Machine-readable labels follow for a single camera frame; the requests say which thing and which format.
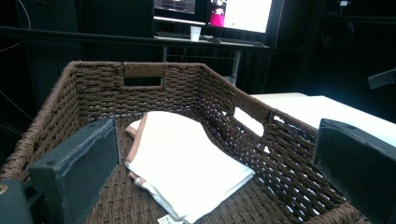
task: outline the brown wicker basket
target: brown wicker basket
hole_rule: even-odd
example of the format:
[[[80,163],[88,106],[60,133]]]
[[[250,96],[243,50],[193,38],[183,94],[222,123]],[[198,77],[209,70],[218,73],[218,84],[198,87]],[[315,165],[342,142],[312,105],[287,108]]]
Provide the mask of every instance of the brown wicker basket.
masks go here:
[[[163,84],[129,87],[127,77],[163,77]],[[236,107],[263,125],[263,136],[234,118]],[[200,121],[219,148],[256,171],[253,180],[197,223],[353,223],[360,217],[312,165],[316,129],[198,63],[70,63],[0,177],[27,181],[34,161],[82,126],[106,117],[117,117],[124,160],[132,145],[125,127],[151,110]],[[134,185],[122,162],[86,222],[155,223],[164,215]]]

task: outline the basket handle hole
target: basket handle hole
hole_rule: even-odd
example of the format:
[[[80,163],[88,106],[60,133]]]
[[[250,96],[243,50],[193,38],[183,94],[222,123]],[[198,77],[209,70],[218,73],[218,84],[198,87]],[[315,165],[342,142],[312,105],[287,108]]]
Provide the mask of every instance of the basket handle hole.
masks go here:
[[[247,114],[245,111],[243,111],[241,108],[236,107],[235,108],[235,113],[233,115],[235,119],[237,119],[239,122],[244,124],[246,127],[248,127],[251,131],[253,131],[255,134],[257,134],[259,137],[262,137],[264,134],[264,127],[260,122],[252,118],[249,114]]]
[[[127,87],[161,87],[163,77],[125,77],[123,84]]]

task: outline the monitor screen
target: monitor screen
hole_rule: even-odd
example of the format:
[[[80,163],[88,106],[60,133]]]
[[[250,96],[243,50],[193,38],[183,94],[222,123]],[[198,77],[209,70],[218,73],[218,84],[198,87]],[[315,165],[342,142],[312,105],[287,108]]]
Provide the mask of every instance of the monitor screen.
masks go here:
[[[206,25],[206,0],[154,0],[154,19]]]
[[[209,25],[265,33],[272,0],[209,0]]]

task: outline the folded towel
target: folded towel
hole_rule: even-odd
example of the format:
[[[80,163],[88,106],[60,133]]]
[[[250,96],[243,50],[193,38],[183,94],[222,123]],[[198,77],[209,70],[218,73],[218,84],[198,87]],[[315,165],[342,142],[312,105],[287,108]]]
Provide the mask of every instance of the folded towel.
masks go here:
[[[149,112],[127,132],[134,144],[125,164],[135,183],[178,221],[195,222],[254,175],[218,149],[192,119]]]

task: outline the dark background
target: dark background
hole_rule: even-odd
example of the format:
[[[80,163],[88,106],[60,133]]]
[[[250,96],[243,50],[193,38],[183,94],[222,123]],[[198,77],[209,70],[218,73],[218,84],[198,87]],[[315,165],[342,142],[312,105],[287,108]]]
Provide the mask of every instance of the dark background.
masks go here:
[[[31,27],[102,35],[152,37],[154,31],[187,33],[188,25],[155,22],[147,0],[23,0]],[[336,1],[285,0],[276,35],[279,49],[301,53],[242,54],[236,86],[247,93],[301,92],[325,95],[359,110],[396,122],[395,86],[371,90],[367,77],[396,66],[396,3],[349,1],[340,11]],[[0,1],[0,25],[27,27],[16,1]],[[346,38],[348,26],[353,35]],[[255,39],[251,33],[205,28],[203,34]],[[323,41],[331,37],[332,44]],[[161,48],[134,44],[82,43],[18,39],[0,35],[0,162],[4,162],[44,103],[64,66],[73,60],[159,62]],[[213,49],[169,49],[172,62],[200,62],[223,76],[231,73],[233,53]]]

